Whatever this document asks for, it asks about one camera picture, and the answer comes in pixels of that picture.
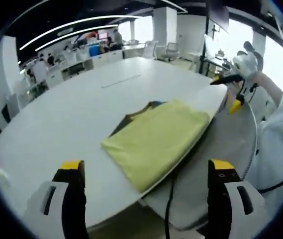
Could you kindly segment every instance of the white lab coat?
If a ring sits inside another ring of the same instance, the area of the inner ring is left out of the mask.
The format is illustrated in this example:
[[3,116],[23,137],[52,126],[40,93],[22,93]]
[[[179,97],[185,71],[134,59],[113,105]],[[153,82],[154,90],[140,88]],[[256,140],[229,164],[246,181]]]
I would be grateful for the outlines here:
[[[259,153],[246,176],[256,189],[266,189],[283,181],[283,97],[273,115],[258,126]],[[283,186],[263,194],[269,216],[283,203]]]

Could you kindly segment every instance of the window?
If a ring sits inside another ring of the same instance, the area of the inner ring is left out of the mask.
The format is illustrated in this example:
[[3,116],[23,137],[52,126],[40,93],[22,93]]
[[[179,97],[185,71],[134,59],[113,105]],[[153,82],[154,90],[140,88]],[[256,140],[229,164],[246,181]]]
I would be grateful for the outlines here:
[[220,32],[215,33],[214,41],[224,51],[225,56],[232,59],[238,51],[244,51],[245,41],[253,42],[253,30],[248,25],[230,19],[228,33],[221,28]]
[[263,73],[283,91],[283,47],[266,37]]
[[122,40],[131,40],[130,21],[119,24],[118,31],[122,36]]
[[135,39],[140,43],[153,40],[152,16],[135,20]]

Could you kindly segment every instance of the led light strip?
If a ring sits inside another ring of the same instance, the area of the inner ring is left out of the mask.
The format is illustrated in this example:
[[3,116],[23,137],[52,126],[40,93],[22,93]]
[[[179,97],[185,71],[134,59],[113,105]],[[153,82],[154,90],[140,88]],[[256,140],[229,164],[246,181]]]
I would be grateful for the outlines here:
[[59,37],[59,38],[56,38],[55,40],[52,40],[52,41],[50,41],[50,42],[47,42],[47,43],[45,43],[44,45],[40,46],[39,48],[36,48],[35,51],[38,51],[38,50],[44,48],[45,46],[47,46],[47,45],[49,45],[49,44],[52,44],[52,43],[54,43],[54,42],[56,42],[56,41],[59,41],[59,40],[61,40],[61,39],[63,39],[63,38],[66,38],[66,37],[69,37],[69,36],[72,36],[72,35],[76,35],[76,34],[78,34],[78,33],[84,32],[84,31],[91,31],[91,30],[96,30],[96,29],[101,29],[101,28],[109,28],[109,27],[117,27],[117,26],[118,26],[117,24],[114,24],[114,25],[106,25],[106,26],[97,26],[97,27],[92,27],[92,28],[87,28],[87,29],[84,29],[84,30],[80,30],[80,31],[75,31],[75,32],[73,32],[73,33],[67,34],[67,35],[65,35],[65,36],[61,36],[61,37]]
[[44,33],[42,33],[41,35],[35,37],[34,39],[30,40],[29,42],[27,42],[26,44],[24,44],[23,46],[20,47],[20,50],[23,50],[25,47],[27,47],[28,45],[30,45],[31,43],[33,43],[34,41],[38,40],[39,38],[41,38],[42,36],[45,36],[53,31],[56,31],[58,29],[61,29],[65,26],[70,26],[76,23],[80,23],[80,22],[84,22],[84,21],[92,21],[92,20],[98,20],[98,19],[105,19],[105,18],[142,18],[141,16],[133,16],[133,15],[109,15],[109,16],[95,16],[95,17],[90,17],[90,18],[85,18],[85,19],[81,19],[81,20],[77,20],[77,21],[72,21],[70,23],[66,23],[64,25],[55,27],[49,31],[46,31]]
[[182,10],[184,13],[187,13],[187,12],[188,12],[188,11],[185,10],[184,8],[182,8],[182,7],[176,5],[175,3],[170,2],[170,1],[168,1],[168,0],[160,0],[160,1],[163,1],[163,2],[165,2],[165,3],[167,3],[167,4],[170,4],[171,6],[174,6],[174,7],[178,8],[178,9],[180,9],[180,10]]

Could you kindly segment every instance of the blue bin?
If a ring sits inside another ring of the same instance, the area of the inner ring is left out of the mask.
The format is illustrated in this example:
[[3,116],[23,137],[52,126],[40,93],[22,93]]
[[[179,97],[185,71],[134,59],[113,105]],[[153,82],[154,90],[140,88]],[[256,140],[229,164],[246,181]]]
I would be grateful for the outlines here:
[[93,56],[97,56],[99,55],[99,45],[94,45],[94,46],[91,46],[90,49],[90,56],[93,57]]

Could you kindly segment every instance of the white glove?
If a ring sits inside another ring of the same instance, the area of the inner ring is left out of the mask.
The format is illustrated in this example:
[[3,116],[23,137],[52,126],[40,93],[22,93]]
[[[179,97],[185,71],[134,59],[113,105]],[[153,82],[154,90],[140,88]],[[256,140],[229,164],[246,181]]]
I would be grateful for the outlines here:
[[257,59],[252,52],[247,55],[239,55],[233,58],[232,69],[236,74],[241,75],[245,80],[255,74],[257,70]]

